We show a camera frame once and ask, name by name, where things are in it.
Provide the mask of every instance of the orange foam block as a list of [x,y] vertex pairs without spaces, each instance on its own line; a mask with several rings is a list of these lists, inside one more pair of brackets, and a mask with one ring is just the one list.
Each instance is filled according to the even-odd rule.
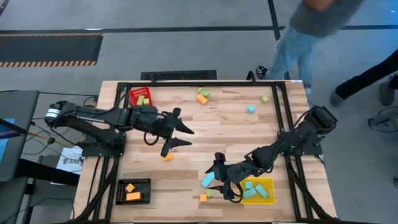
[[127,185],[127,187],[126,187],[126,190],[129,192],[129,193],[131,193],[133,190],[135,190],[136,189],[136,186],[134,186],[134,185],[132,185],[132,184],[129,184],[129,185]]
[[200,195],[200,201],[201,202],[207,202],[207,195],[206,194],[201,194]]
[[201,94],[197,95],[197,100],[199,101],[199,103],[201,103],[202,105],[206,105],[207,104],[207,99],[202,96]]
[[163,158],[163,162],[167,162],[171,159],[174,159],[174,153],[169,152],[165,158]]
[[126,195],[126,200],[128,201],[141,200],[141,192],[128,193]]

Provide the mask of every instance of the red box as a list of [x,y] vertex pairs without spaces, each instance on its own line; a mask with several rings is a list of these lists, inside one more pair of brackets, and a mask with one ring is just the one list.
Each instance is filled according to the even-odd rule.
[[150,92],[149,88],[147,86],[143,88],[139,88],[136,90],[130,90],[129,96],[130,96],[130,103],[133,104],[134,106],[137,106],[137,101],[139,96],[144,96],[145,98],[149,99],[149,105],[152,105],[152,98],[150,97]]

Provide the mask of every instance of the person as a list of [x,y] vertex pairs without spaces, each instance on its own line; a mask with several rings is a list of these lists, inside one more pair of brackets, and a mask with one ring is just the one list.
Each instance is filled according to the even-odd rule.
[[323,38],[343,27],[364,0],[302,0],[283,37],[278,41],[271,68],[258,66],[260,79],[283,80],[297,60],[300,79],[307,93],[312,82],[313,48]]
[[[373,66],[364,73],[336,87],[336,90],[330,96],[330,103],[333,106],[338,106],[359,90],[372,85],[396,71],[398,71],[398,49],[380,64]],[[397,75],[394,75],[391,80],[380,85],[379,97],[384,106],[390,106],[394,102],[395,90],[398,90]]]

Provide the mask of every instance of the floor mat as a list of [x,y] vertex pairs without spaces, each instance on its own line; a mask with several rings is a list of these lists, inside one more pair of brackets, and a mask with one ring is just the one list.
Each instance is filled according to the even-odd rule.
[[141,80],[216,80],[216,70],[141,72]]
[[0,67],[96,65],[101,33],[0,34]]

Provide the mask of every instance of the foam block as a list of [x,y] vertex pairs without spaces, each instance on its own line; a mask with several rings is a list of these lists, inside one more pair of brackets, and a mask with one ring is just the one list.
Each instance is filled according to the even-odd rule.
[[131,193],[133,190],[135,190],[136,189],[136,186],[134,186],[134,185],[132,185],[132,184],[129,184],[129,185],[127,185],[127,187],[126,187],[126,190],[129,192],[129,193]]
[[256,110],[256,107],[253,106],[253,105],[251,105],[251,106],[248,107],[248,113],[249,113],[249,114],[253,114],[255,110]]
[[206,195],[207,195],[207,197],[212,197],[213,196],[213,190],[206,189]]
[[256,194],[257,194],[257,192],[256,192],[255,189],[250,189],[250,190],[247,190],[247,191],[243,192],[243,197],[244,198],[249,198],[249,197],[255,196]]
[[261,102],[262,103],[267,103],[268,102],[268,96],[263,96],[262,98],[261,98]]
[[202,87],[199,88],[198,93],[201,94],[202,96],[206,97],[206,98],[209,96],[209,92],[204,90]]
[[141,200],[141,192],[128,193],[126,195],[126,200],[128,201]]
[[247,181],[244,183],[244,188],[245,189],[252,189],[253,188],[253,184],[250,181]]
[[145,97],[142,96],[142,95],[139,96],[139,97],[138,97],[138,100],[137,100],[137,105],[142,105],[142,102],[144,101],[144,98],[145,98]]
[[200,195],[200,201],[201,201],[201,202],[207,202],[207,195],[201,194],[201,195]]
[[197,95],[197,100],[199,101],[199,103],[201,103],[202,105],[206,105],[207,104],[207,99],[202,96],[201,94]]
[[165,158],[163,158],[163,162],[167,162],[169,160],[174,159],[174,153],[169,152]]
[[209,173],[201,182],[203,187],[209,186],[209,184],[214,180],[214,172]]
[[261,197],[266,198],[268,196],[268,192],[261,186],[261,185],[257,185],[255,187],[255,190],[257,192],[259,192],[259,194],[261,195]]

